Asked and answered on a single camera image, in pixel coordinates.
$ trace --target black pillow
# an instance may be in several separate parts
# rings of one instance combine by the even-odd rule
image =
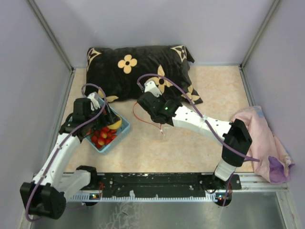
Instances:
[[[87,52],[87,83],[100,86],[107,101],[138,99],[142,94],[137,79],[147,73],[165,76],[180,86],[195,104],[202,99],[188,76],[193,57],[184,45],[143,46],[135,48],[90,48]],[[141,79],[142,85],[154,80],[164,96],[178,96],[187,101],[184,95],[171,83],[158,77]],[[96,92],[94,87],[86,87],[85,94]]]

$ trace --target floor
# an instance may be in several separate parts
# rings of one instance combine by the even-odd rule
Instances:
[[[79,203],[69,207],[79,207]],[[222,208],[212,202],[99,203],[66,209],[31,229],[285,229],[275,193],[236,193]]]
[[[197,107],[210,117],[229,121],[235,112],[249,106],[238,66],[192,66],[189,76],[193,87],[203,99]],[[72,112],[81,86],[86,82],[86,70],[77,69],[67,102],[64,119]],[[131,123],[131,132],[107,155],[94,150],[83,141],[74,153],[66,172],[79,165],[96,167],[99,172],[213,172],[222,147],[194,132],[164,126],[164,135],[156,127],[137,120],[132,113],[135,100],[114,102],[111,106]],[[136,114],[150,121],[139,106]],[[253,172],[251,162],[244,163],[238,172]]]

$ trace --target pink fabric with purple lining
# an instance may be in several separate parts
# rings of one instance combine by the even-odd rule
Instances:
[[[280,140],[274,136],[260,106],[253,106],[238,111],[232,118],[242,120],[252,138],[248,156],[258,158],[252,162],[254,172],[270,183],[278,184],[290,180],[289,169],[294,165]]]

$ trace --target yellow fruit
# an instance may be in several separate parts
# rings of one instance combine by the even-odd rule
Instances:
[[[109,129],[111,129],[111,130],[117,130],[117,129],[119,129],[120,127],[121,127],[121,125],[122,125],[122,119],[121,119],[121,117],[119,117],[120,119],[119,119],[119,121],[117,121],[116,123],[114,123],[114,124],[112,124],[112,125],[109,125],[109,126],[107,126]]]

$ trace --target gray floor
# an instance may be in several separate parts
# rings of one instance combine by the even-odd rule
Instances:
[[[236,193],[231,204],[99,203],[66,209],[58,220],[43,219],[31,229],[284,229],[275,193]]]

